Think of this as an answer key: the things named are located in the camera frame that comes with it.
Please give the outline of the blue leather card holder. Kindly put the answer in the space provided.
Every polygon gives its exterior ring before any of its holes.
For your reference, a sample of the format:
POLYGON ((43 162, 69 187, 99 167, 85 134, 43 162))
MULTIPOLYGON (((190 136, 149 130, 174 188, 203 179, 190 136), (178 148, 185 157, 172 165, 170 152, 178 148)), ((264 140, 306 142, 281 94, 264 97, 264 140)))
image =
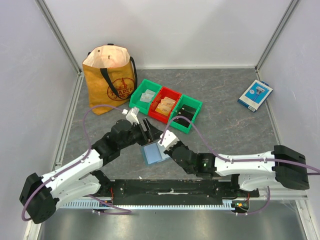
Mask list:
POLYGON ((164 153, 165 148, 159 145, 158 142, 150 143, 140 148, 142 157, 147 166, 161 163, 171 159, 171 157, 164 153))

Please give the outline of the gold credit card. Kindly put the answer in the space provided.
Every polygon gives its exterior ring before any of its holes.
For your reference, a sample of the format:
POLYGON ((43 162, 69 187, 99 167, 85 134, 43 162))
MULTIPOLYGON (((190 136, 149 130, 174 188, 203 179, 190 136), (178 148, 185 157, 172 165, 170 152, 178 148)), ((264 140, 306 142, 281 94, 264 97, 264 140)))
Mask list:
POLYGON ((170 113, 170 111, 171 111, 171 109, 172 109, 171 107, 159 103, 159 104, 157 105, 157 107, 155 108, 155 111, 156 111, 157 113, 159 113, 159 114, 164 115, 164 116, 168 116, 169 113, 170 113))
POLYGON ((173 107, 173 105, 175 104, 175 101, 168 101, 167 99, 162 99, 160 101, 160 104, 171 109, 173 107))

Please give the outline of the silver credit card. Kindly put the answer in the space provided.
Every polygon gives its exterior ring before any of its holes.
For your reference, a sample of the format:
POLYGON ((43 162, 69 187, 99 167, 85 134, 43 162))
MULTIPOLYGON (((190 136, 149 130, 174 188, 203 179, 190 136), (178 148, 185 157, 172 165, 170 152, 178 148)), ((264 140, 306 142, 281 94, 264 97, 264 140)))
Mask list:
POLYGON ((142 93, 140 101, 144 103, 150 103, 152 101, 153 95, 149 93, 142 93))

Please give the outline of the black VIP credit card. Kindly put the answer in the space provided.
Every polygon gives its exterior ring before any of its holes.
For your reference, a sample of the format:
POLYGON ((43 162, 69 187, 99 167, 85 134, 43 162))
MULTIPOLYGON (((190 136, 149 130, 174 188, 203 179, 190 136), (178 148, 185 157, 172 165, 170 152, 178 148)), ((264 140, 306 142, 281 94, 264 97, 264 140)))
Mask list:
POLYGON ((197 109, 194 107, 191 107, 189 105, 183 104, 182 107, 178 110, 178 111, 189 111, 189 112, 194 112, 194 114, 196 113, 197 109))

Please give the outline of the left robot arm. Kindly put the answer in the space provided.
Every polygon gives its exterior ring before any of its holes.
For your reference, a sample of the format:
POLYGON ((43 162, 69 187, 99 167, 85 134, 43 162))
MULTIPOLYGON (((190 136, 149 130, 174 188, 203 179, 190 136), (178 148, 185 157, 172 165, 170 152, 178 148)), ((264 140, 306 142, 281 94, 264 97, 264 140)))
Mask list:
POLYGON ((22 220, 40 224, 68 202, 94 194, 106 196, 112 183, 101 167, 118 158, 121 150, 153 143, 163 133, 148 119, 142 121, 120 119, 78 158, 44 175, 29 175, 19 197, 22 220))

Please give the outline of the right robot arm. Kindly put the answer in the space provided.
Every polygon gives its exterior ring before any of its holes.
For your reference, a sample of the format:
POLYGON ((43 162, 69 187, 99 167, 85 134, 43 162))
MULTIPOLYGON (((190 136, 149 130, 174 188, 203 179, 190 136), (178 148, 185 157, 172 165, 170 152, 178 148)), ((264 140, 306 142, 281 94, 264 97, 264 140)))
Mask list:
POLYGON ((169 155, 187 174, 212 179, 231 176, 229 191, 235 197, 263 187, 284 187, 291 190, 310 188, 305 156, 284 145, 250 155, 195 153, 180 140, 162 142, 169 155))

